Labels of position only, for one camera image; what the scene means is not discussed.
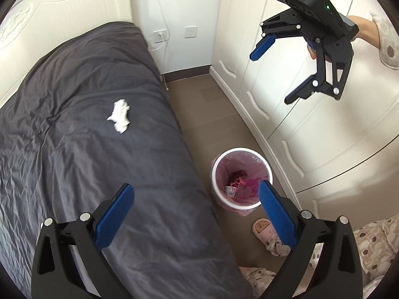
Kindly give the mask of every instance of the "white wardrobe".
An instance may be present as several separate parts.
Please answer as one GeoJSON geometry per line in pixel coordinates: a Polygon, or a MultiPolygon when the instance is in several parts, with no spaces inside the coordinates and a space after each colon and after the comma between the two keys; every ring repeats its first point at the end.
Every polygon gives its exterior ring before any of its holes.
{"type": "MultiPolygon", "coordinates": [[[[331,0],[344,15],[387,18],[376,0],[331,0]]],[[[211,75],[262,147],[286,195],[323,219],[354,228],[399,213],[399,72],[356,39],[341,100],[316,93],[284,103],[316,72],[302,37],[278,39],[256,62],[259,23],[288,7],[276,0],[221,0],[211,75]]],[[[327,80],[331,81],[327,63],[327,80]]]]}

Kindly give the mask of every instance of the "baseboard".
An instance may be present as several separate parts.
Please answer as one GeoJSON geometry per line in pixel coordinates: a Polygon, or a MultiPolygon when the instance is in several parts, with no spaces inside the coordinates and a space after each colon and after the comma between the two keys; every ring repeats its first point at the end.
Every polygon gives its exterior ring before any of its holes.
{"type": "Polygon", "coordinates": [[[204,65],[204,66],[199,66],[199,67],[193,67],[191,69],[184,69],[184,70],[165,73],[164,74],[165,82],[169,83],[172,81],[177,81],[179,79],[208,74],[209,67],[210,67],[210,65],[204,65]]]}
{"type": "Polygon", "coordinates": [[[219,87],[223,90],[226,96],[229,98],[230,102],[233,104],[234,108],[238,111],[241,118],[244,120],[245,124],[251,131],[252,135],[258,142],[259,146],[262,148],[270,166],[274,170],[276,177],[278,178],[283,190],[287,196],[299,210],[302,210],[302,206],[299,203],[297,194],[295,193],[288,176],[285,174],[283,167],[281,166],[278,158],[273,152],[267,140],[262,135],[256,123],[252,120],[249,113],[246,111],[238,97],[233,93],[233,91],[228,87],[228,85],[223,81],[221,76],[215,71],[215,69],[211,66],[209,68],[209,74],[213,77],[219,87]]]}

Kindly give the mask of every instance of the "gray bedsheet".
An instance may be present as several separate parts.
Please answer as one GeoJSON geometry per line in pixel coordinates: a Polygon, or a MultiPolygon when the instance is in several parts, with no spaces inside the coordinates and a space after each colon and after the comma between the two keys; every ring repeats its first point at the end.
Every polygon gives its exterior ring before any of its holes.
{"type": "Polygon", "coordinates": [[[103,252],[135,298],[251,298],[141,31],[109,23],[43,57],[0,109],[0,261],[28,298],[43,220],[93,212],[124,182],[135,204],[103,252]],[[106,121],[119,99],[123,134],[106,121]]]}

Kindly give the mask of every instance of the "bed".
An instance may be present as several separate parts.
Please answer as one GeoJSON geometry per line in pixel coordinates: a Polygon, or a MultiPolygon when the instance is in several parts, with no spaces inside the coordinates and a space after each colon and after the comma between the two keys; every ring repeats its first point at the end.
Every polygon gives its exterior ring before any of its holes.
{"type": "Polygon", "coordinates": [[[40,224],[129,183],[134,206],[103,253],[134,298],[251,298],[132,22],[130,0],[17,0],[2,23],[0,282],[30,298],[40,224]],[[106,120],[120,99],[123,134],[106,120]]]}

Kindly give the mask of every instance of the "black gripper frame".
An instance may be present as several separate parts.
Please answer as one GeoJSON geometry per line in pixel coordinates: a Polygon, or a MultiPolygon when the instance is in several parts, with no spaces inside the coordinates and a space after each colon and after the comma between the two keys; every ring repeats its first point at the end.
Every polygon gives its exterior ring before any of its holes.
{"type": "Polygon", "coordinates": [[[310,284],[294,298],[361,299],[362,267],[348,219],[345,216],[336,221],[317,219],[310,211],[299,211],[291,200],[281,197],[266,183],[294,222],[298,242],[260,299],[291,299],[317,243],[324,244],[310,284]]]}
{"type": "Polygon", "coordinates": [[[358,29],[352,30],[352,36],[336,37],[333,33],[324,30],[322,26],[304,19],[292,8],[263,21],[261,27],[264,37],[257,44],[257,47],[271,37],[277,39],[303,36],[316,51],[316,74],[309,76],[288,94],[284,100],[286,104],[292,104],[298,98],[307,99],[314,92],[324,93],[336,100],[341,98],[354,55],[350,41],[358,32],[358,29]],[[325,55],[329,57],[332,63],[332,84],[326,80],[325,55]],[[340,80],[338,80],[338,70],[342,70],[340,80]]]}
{"type": "Polygon", "coordinates": [[[95,226],[128,186],[112,200],[103,201],[86,221],[43,224],[33,259],[32,299],[133,299],[95,244],[95,226]],[[77,247],[87,273],[101,297],[88,292],[74,262],[70,246],[77,247]]]}

